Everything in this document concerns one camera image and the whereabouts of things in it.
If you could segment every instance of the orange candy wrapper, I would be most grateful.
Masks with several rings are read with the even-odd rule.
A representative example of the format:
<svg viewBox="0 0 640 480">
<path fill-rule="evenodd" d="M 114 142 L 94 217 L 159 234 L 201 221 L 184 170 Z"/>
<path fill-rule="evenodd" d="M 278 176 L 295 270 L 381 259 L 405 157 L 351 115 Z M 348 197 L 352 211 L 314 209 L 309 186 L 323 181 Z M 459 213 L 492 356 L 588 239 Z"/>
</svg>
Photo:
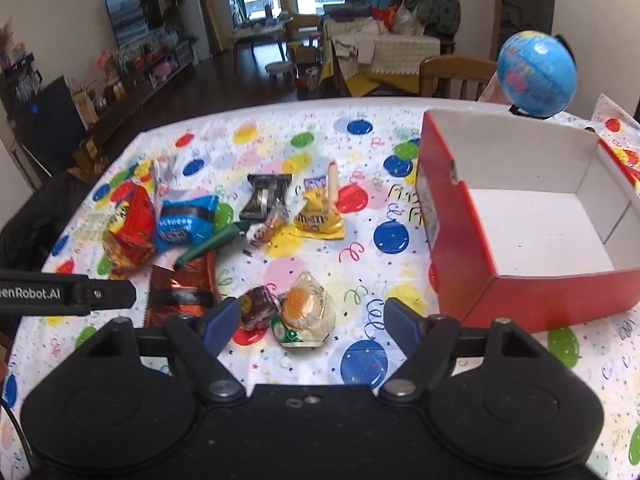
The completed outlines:
<svg viewBox="0 0 640 480">
<path fill-rule="evenodd" d="M 215 251 L 173 270 L 153 266 L 145 326 L 161 326 L 178 314 L 203 316 L 221 301 L 216 288 Z"/>
<path fill-rule="evenodd" d="M 139 269 L 154 254 L 156 247 L 156 210 L 142 186 L 134 186 L 111 216 L 102 238 L 102 246 L 111 261 L 111 278 L 124 279 Z"/>
</svg>

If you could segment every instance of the black candy wrapper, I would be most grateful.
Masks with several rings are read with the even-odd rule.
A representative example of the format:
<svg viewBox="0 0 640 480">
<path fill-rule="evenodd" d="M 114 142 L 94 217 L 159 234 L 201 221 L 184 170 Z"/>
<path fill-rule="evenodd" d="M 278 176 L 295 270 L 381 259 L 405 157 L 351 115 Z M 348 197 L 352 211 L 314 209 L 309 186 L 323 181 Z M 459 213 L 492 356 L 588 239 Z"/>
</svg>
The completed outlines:
<svg viewBox="0 0 640 480">
<path fill-rule="evenodd" d="M 240 219 L 249 222 L 264 222 L 277 203 L 286 205 L 287 189 L 291 184 L 289 173 L 247 175 L 254 192 L 240 212 Z"/>
</svg>

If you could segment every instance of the black cable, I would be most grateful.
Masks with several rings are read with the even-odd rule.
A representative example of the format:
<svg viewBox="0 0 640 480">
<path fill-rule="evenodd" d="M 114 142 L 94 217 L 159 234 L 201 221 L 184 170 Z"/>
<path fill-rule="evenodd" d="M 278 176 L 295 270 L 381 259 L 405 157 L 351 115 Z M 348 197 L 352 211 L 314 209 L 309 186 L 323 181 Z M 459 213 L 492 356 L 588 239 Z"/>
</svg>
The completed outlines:
<svg viewBox="0 0 640 480">
<path fill-rule="evenodd" d="M 29 464 L 29 469 L 31 469 L 31 471 L 33 472 L 33 470 L 36 467 L 35 460 L 33 458 L 33 455 L 31 454 L 31 449 L 29 449 L 29 445 L 27 444 L 27 439 L 25 438 L 24 433 L 22 432 L 22 428 L 20 427 L 20 424 L 18 424 L 18 421 L 15 419 L 14 412 L 11 411 L 11 408 L 9 408 L 9 406 L 7 405 L 7 403 L 4 401 L 2 397 L 0 397 L 0 406 L 4 408 L 4 410 L 6 411 L 6 414 L 9 415 L 9 419 L 11 419 L 11 423 L 14 425 L 15 431 L 18 434 L 18 438 L 20 439 L 20 443 L 24 448 L 24 455 L 27 457 L 27 463 Z"/>
</svg>

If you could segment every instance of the yellow m&m's package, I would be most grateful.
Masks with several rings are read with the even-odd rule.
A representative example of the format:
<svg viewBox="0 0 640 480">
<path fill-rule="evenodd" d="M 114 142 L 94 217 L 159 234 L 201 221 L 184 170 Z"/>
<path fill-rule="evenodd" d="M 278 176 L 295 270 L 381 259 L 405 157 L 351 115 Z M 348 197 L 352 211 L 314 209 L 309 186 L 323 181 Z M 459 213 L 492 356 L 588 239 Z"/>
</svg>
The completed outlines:
<svg viewBox="0 0 640 480">
<path fill-rule="evenodd" d="M 303 194 L 305 206 L 297 214 L 293 223 L 294 235 L 316 240 L 340 240 L 346 229 L 342 216 L 329 200 L 325 187 L 313 187 Z"/>
</svg>

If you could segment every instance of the cardboard box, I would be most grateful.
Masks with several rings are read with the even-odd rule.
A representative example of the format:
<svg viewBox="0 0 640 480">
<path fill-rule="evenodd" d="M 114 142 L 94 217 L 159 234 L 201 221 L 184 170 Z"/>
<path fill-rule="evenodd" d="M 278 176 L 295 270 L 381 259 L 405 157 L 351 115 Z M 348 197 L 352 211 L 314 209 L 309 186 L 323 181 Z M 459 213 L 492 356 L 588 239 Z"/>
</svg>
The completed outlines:
<svg viewBox="0 0 640 480">
<path fill-rule="evenodd" d="M 416 191 L 440 311 L 539 332 L 640 301 L 640 200 L 597 135 L 548 121 L 433 110 Z"/>
</svg>

